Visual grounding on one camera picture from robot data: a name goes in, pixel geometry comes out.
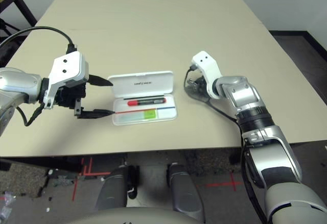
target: table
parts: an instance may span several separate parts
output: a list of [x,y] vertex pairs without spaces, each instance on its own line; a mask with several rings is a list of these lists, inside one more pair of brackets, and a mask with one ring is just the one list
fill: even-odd
[[16,4],[17,8],[20,10],[20,12],[23,14],[31,26],[34,26],[37,23],[37,20],[23,0],[0,0],[0,13],[3,12],[12,3]]
[[[178,117],[117,127],[110,117],[80,120],[73,110],[55,107],[26,128],[16,112],[0,138],[3,157],[240,146],[232,122],[183,91],[192,56],[201,50],[224,75],[248,77],[290,143],[327,138],[327,107],[242,0],[54,0],[37,25],[66,32],[90,74],[172,70]],[[34,31],[8,66],[47,77],[66,44],[54,32]],[[112,108],[109,87],[88,85],[86,92],[85,110]],[[37,106],[21,108],[30,116]]]

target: open white case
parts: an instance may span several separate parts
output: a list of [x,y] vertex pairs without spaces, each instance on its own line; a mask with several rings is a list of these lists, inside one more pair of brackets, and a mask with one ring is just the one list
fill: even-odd
[[[172,71],[142,72],[114,75],[108,78],[116,97],[112,122],[116,126],[172,120],[177,117]],[[156,99],[160,104],[130,106],[128,102]]]

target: red marker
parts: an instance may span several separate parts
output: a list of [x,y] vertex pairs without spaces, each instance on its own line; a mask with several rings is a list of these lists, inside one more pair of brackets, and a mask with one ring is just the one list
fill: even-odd
[[155,99],[128,101],[127,105],[139,106],[139,105],[161,104],[161,103],[165,103],[165,102],[166,102],[166,98],[155,98]]

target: case lid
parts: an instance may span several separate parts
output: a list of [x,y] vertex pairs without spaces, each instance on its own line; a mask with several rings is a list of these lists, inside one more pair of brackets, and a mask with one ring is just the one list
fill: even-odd
[[108,80],[112,82],[113,94],[117,98],[163,95],[171,93],[174,87],[172,71],[113,75]]

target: cable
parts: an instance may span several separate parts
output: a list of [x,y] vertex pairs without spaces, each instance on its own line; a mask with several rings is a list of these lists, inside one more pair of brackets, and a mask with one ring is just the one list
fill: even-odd
[[21,114],[22,119],[24,121],[24,125],[25,126],[30,126],[31,123],[37,118],[37,116],[39,116],[42,113],[42,110],[43,110],[44,107],[45,107],[45,104],[41,103],[40,106],[37,109],[35,109],[32,117],[30,118],[30,120],[28,122],[27,122],[26,116],[25,116],[24,112],[22,111],[22,109],[20,107],[16,107],[16,109]]
[[75,45],[74,45],[72,39],[68,35],[66,35],[63,31],[61,31],[59,29],[56,29],[53,27],[47,27],[47,26],[36,26],[36,27],[31,27],[31,28],[20,30],[17,33],[14,33],[13,35],[10,35],[7,39],[5,39],[3,42],[1,42],[0,48],[2,48],[5,44],[7,44],[8,42],[10,42],[11,40],[13,40],[14,38],[16,38],[17,36],[19,36],[23,33],[33,31],[33,30],[41,30],[41,29],[51,30],[51,31],[57,32],[57,33],[61,34],[62,36],[64,36],[69,42],[66,54],[69,54],[69,53],[77,50],[75,48]]
[[200,101],[200,102],[203,102],[203,103],[206,103],[208,106],[210,106],[212,109],[214,109],[216,112],[220,113],[221,115],[223,115],[225,118],[229,119],[230,121],[234,122],[239,130],[240,130],[240,135],[241,135],[241,174],[242,174],[242,178],[243,178],[243,182],[244,182],[244,186],[245,186],[245,189],[246,189],[246,192],[247,192],[247,195],[250,199],[250,202],[252,203],[252,206],[256,212],[256,214],[258,215],[260,221],[262,222],[262,224],[266,224],[267,223],[267,217],[264,213],[264,211],[262,210],[259,202],[258,202],[258,198],[256,197],[256,194],[254,192],[254,189],[253,189],[253,186],[251,184],[251,182],[249,181],[249,178],[248,178],[248,174],[246,172],[246,164],[245,164],[245,153],[246,153],[246,148],[247,146],[244,145],[244,141],[243,141],[243,137],[242,137],[242,130],[239,126],[239,124],[237,123],[237,120],[229,115],[227,115],[225,112],[223,112],[222,110],[216,108],[215,106],[213,106],[211,104],[211,98],[208,98],[208,100],[206,101],[203,101],[199,98],[195,98],[193,96],[191,96],[187,90],[186,90],[186,80],[187,80],[187,77],[189,75],[189,73],[191,71],[193,71],[194,69],[192,67],[190,67],[188,69],[188,71],[186,72],[186,75],[185,75],[185,78],[184,78],[184,91],[187,93],[187,95],[192,98],[192,99],[195,99],[197,101]]

